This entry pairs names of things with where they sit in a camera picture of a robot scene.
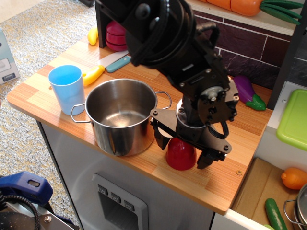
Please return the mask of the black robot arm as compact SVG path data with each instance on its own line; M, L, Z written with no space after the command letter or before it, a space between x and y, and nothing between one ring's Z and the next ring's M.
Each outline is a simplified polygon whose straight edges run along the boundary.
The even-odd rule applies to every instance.
M109 22L119 23L131 63L158 70L183 95L176 110L151 111L159 147L171 138L192 145L201 151L199 169L223 161L231 151L227 121L237 115L239 96L214 49L218 26L197 24L183 0L97 0L95 5L98 33L104 36Z

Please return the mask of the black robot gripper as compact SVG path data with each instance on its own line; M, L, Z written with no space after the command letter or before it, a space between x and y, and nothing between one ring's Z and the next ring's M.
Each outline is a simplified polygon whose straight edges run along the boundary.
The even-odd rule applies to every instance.
M154 108L150 115L158 146L164 150L172 138L194 146L201 151L197 160L198 169L205 169L214 161L224 161L232 151L232 146L226 139L220 139L210 132L210 129L215 130L213 125L186 124L186 113L181 101L176 110Z

